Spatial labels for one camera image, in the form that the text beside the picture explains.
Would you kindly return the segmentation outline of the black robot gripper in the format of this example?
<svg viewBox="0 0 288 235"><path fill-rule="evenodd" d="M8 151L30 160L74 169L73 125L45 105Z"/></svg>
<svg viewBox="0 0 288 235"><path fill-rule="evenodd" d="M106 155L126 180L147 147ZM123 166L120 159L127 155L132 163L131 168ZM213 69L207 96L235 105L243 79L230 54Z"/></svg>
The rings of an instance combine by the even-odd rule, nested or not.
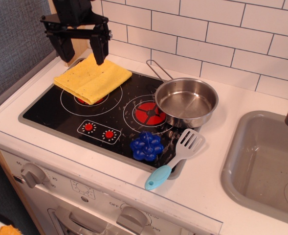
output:
<svg viewBox="0 0 288 235"><path fill-rule="evenodd" d="M111 31L109 19L92 11L89 0L54 0L56 13L41 17L46 31L51 34L62 34L77 39L90 38L94 58L97 65L103 64L109 53L108 40ZM70 62L75 55L70 38L48 35L56 52L64 62Z"/></svg>

